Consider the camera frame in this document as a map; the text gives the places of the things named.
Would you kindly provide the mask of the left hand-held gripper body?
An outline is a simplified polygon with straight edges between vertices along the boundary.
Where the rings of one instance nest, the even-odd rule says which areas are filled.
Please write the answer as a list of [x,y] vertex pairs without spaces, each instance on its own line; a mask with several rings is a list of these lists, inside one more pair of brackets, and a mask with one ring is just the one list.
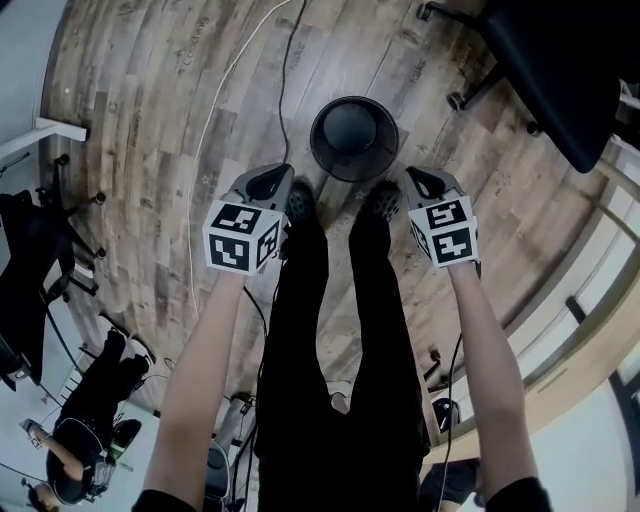
[[202,228],[206,264],[217,270],[254,276],[279,252],[285,206],[251,202],[232,190],[214,200]]

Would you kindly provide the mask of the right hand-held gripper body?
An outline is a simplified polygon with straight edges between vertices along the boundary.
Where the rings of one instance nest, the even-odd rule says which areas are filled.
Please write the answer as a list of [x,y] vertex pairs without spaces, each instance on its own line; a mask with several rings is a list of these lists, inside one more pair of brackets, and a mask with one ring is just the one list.
[[412,233],[436,268],[479,262],[477,217],[468,195],[450,190],[442,198],[427,198],[424,208],[409,207]]

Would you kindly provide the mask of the black mesh waste bin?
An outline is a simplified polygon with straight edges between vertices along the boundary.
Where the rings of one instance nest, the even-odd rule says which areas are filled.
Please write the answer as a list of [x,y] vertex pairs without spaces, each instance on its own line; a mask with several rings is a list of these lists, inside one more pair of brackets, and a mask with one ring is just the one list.
[[346,183],[382,176],[396,159],[399,145],[399,129],[388,110],[362,96],[328,103],[310,131],[316,163],[329,176]]

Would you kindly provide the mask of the person's left forearm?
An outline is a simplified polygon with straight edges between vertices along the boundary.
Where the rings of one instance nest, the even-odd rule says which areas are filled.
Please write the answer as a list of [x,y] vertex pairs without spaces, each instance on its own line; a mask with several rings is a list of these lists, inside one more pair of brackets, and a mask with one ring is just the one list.
[[202,509],[244,277],[221,273],[173,370],[143,489]]

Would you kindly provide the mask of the person's right forearm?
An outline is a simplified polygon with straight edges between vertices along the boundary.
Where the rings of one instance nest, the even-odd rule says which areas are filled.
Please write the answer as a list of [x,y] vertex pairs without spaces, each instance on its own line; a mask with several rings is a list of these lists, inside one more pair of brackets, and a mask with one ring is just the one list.
[[448,268],[455,292],[469,394],[479,438],[486,504],[538,475],[525,415],[525,390],[508,339],[470,262]]

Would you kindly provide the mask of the person's right black clog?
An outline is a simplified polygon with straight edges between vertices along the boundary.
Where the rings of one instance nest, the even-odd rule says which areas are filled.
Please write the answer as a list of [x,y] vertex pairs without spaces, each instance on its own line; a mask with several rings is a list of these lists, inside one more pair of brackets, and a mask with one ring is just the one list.
[[391,181],[383,181],[371,189],[363,205],[363,211],[389,223],[399,212],[401,199],[398,185]]

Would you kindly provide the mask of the person's black trousers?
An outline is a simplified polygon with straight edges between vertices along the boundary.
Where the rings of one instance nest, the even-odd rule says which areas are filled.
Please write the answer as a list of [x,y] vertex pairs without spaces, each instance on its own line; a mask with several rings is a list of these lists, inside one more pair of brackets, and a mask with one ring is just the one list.
[[364,214],[349,236],[362,358],[346,415],[316,352],[324,230],[294,224],[285,245],[258,385],[258,512],[416,512],[426,425],[389,225]]

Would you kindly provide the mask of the black mesh office chair with headrest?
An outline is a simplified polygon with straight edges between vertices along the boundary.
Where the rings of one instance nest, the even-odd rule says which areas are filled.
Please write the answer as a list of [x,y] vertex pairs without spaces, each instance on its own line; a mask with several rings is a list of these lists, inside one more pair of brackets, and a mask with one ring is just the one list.
[[532,114],[530,134],[544,133],[574,169],[590,172],[614,135],[640,151],[640,122],[619,120],[623,84],[640,86],[640,0],[486,0],[470,15],[430,1],[416,16],[455,20],[476,31],[496,64],[465,94],[467,109],[507,79]]

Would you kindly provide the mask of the white desk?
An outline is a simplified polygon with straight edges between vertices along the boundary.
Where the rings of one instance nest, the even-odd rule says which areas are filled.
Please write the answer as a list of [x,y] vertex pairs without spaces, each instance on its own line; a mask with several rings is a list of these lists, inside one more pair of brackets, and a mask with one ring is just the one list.
[[85,142],[88,139],[88,130],[81,126],[45,117],[37,117],[35,119],[34,127],[31,130],[0,144],[0,163],[14,154],[30,148],[40,140],[53,135],[78,142]]

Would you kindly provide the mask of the black and green device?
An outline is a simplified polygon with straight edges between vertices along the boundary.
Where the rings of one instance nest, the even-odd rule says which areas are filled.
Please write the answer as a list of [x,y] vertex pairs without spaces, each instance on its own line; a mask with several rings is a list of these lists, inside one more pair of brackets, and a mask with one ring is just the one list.
[[128,449],[142,427],[137,419],[119,421],[113,428],[109,445],[109,457],[117,461]]

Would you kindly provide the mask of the person's black shirt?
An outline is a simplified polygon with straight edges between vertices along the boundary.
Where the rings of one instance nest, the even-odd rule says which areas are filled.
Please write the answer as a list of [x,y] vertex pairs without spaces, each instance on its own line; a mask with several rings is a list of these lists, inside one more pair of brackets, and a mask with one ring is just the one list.
[[[500,490],[486,504],[486,512],[553,512],[546,490],[537,478],[518,480]],[[196,509],[170,494],[143,490],[131,512],[196,512]]]

